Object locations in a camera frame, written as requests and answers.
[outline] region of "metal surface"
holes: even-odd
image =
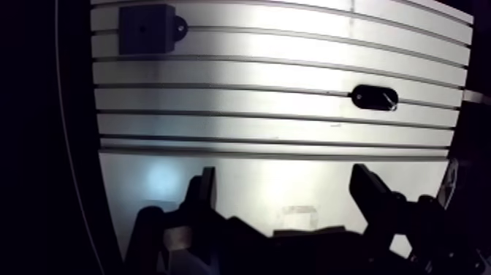
[[[462,101],[491,105],[491,97],[471,90],[464,91]]]
[[[239,56],[282,59],[361,67],[418,78],[465,84],[466,70],[427,59],[346,43],[269,34],[193,31],[179,42],[171,56]]]
[[[208,153],[252,153],[284,155],[285,157],[302,157],[329,159],[333,156],[353,157],[446,157],[445,148],[384,148],[367,146],[315,146],[293,144],[261,144],[238,142],[210,141],[175,141],[175,140],[143,140],[128,138],[102,138],[103,148],[119,148],[119,150],[147,148],[154,151],[201,151]]]
[[[349,194],[354,162],[124,154],[100,154],[100,158],[123,255],[137,212],[152,205],[175,210],[184,199],[189,179],[210,165],[217,169],[216,210],[225,217],[238,216],[267,236],[274,229],[315,230],[344,225],[347,230],[361,233],[366,227]],[[445,161],[366,165],[390,189],[411,201],[421,194],[436,195],[446,169]],[[312,210],[291,211],[301,206]],[[395,251],[407,252],[407,244],[401,241]]]
[[[298,65],[231,61],[120,61],[95,62],[95,84],[185,83],[203,86],[235,86],[350,92],[359,84],[386,86],[399,98],[415,102],[460,106],[462,91],[412,80],[361,72]]]
[[[320,10],[322,12],[341,13],[354,17],[370,18],[371,20],[379,20],[387,24],[393,24],[399,27],[417,30],[429,35],[447,38],[449,41],[456,43],[471,43],[472,29],[469,26],[445,16],[440,16],[434,12],[429,12],[427,10],[414,7],[410,4],[407,5],[391,0],[344,1],[345,9],[343,10],[325,9],[325,7],[331,7],[329,4],[305,5],[304,1],[302,1],[304,2],[302,5],[291,5],[288,3],[293,1],[288,1],[286,3],[285,1],[246,1],[246,3],[251,5],[279,4],[283,7],[294,7],[299,10]]]
[[[96,89],[103,111],[203,112],[202,115],[281,116],[312,120],[348,119],[375,123],[453,127],[458,111],[400,103],[394,111],[363,110],[349,97],[221,89]]]
[[[418,5],[422,5],[423,7],[426,7],[428,9],[433,10],[433,11],[442,12],[442,13],[450,16],[450,17],[463,20],[466,23],[472,23],[473,19],[474,19],[472,15],[469,15],[469,14],[462,12],[462,11],[459,11],[453,7],[442,4],[438,1],[434,1],[434,0],[406,0],[406,1],[413,2],[413,3],[418,4]]]
[[[329,121],[218,116],[97,116],[101,134],[229,138],[305,143],[449,146],[453,131]]]
[[[403,23],[418,29],[424,29],[466,44],[471,43],[472,28],[463,23],[438,16],[432,12],[412,7],[398,1],[361,0],[356,1],[354,11]]]
[[[375,43],[373,47],[391,46],[435,56],[458,64],[467,64],[470,50],[463,45],[435,38],[417,31],[390,24],[351,18],[349,15],[302,10],[288,7],[269,7],[252,4],[175,3],[178,14],[192,27],[213,26],[242,28],[242,31],[289,31],[287,35],[317,34],[318,39],[336,37],[354,42]],[[118,9],[104,8],[92,11],[92,30],[118,28]]]

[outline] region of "black oval clip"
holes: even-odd
[[[387,87],[358,85],[350,96],[358,108],[369,110],[394,111],[399,102],[397,92]]]

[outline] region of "black frame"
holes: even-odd
[[[90,0],[58,0],[57,5],[58,106],[61,111],[57,132],[63,135],[65,160],[69,164],[63,169],[71,176],[70,199],[79,206],[78,213],[69,214],[84,223],[77,225],[87,236],[85,246],[90,250],[85,251],[92,253],[86,255],[91,265],[104,275],[121,274],[123,261],[99,161],[100,141],[92,79],[91,4]]]

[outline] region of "black mechanical part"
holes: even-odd
[[[188,33],[188,24],[168,4],[121,7],[119,9],[119,53],[121,55],[172,52]]]
[[[407,202],[364,165],[353,167],[349,190],[368,222],[362,235],[329,227],[314,232],[278,231],[267,238],[240,219],[225,219],[213,210],[215,169],[207,167],[202,175],[192,178],[177,211],[141,210],[126,256],[127,271],[154,274],[157,255],[169,254],[162,244],[165,230],[184,227],[192,237],[186,251],[178,250],[183,268],[179,274],[483,272],[484,263],[475,249],[445,227],[444,209],[434,198],[421,196],[417,203]],[[407,235],[413,247],[411,260],[389,250],[396,233]]]
[[[356,86],[350,97],[358,108],[368,110],[394,111],[399,102],[399,96],[395,90],[369,85]]]

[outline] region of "black bracket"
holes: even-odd
[[[162,54],[188,33],[187,22],[168,4],[119,9],[119,54]]]

